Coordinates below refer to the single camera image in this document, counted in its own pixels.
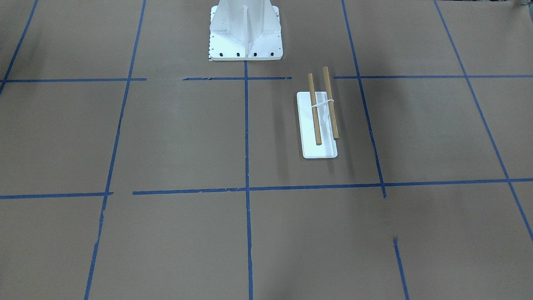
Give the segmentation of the white towel rack base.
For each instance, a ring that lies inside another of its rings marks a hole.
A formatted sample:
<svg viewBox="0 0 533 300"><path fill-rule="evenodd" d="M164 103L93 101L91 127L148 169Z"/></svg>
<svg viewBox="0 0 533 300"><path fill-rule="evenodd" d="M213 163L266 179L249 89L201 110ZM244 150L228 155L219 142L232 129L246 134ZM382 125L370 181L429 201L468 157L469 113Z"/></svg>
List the white towel rack base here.
<svg viewBox="0 0 533 300"><path fill-rule="evenodd" d="M338 156L330 110L334 100L325 91L316 92L315 97L312 105L309 91L296 94L301 151L305 159L334 159Z"/></svg>

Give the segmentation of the white rack centre bracket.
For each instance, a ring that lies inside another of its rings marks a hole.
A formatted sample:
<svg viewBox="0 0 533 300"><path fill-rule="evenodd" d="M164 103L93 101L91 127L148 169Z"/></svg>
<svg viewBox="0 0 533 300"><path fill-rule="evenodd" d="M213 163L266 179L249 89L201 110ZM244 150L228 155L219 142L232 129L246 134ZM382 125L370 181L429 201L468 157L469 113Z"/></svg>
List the white rack centre bracket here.
<svg viewBox="0 0 533 300"><path fill-rule="evenodd" d="M333 99L327 99L327 101L318 102L315 105L312 105L312 108L316 108L318 112L318 118L320 123L329 123L331 124L331 112L330 104L334 105Z"/></svg>

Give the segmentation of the white pedestal column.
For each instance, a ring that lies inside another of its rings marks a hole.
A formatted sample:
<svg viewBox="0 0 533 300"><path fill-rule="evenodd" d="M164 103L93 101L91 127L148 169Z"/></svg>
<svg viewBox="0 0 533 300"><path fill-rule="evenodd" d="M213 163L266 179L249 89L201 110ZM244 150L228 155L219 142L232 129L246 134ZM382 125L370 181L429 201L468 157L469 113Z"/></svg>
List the white pedestal column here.
<svg viewBox="0 0 533 300"><path fill-rule="evenodd" d="M220 0L211 7L208 59L281 60L284 55L278 6L270 0Z"/></svg>

